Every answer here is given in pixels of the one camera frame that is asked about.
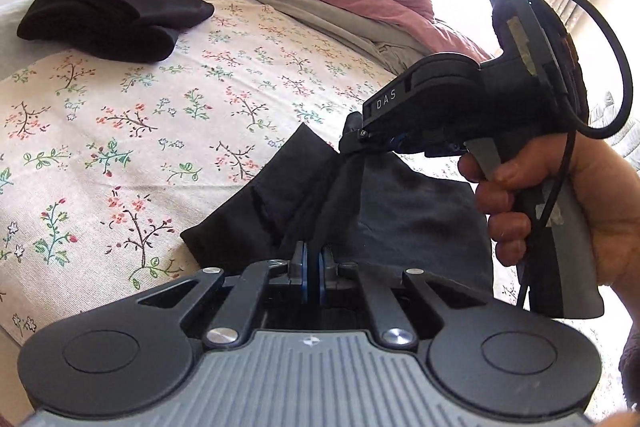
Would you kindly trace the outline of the person right hand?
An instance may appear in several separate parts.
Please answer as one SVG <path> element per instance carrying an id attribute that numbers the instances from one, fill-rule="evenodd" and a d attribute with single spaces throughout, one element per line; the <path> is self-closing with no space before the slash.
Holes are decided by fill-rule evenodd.
<path id="1" fill-rule="evenodd" d="M 556 319 L 593 319 L 610 286 L 639 309 L 639 176 L 603 141 L 574 134 L 476 139 L 459 161 L 477 183 L 497 259 L 518 269 L 521 300 Z"/>

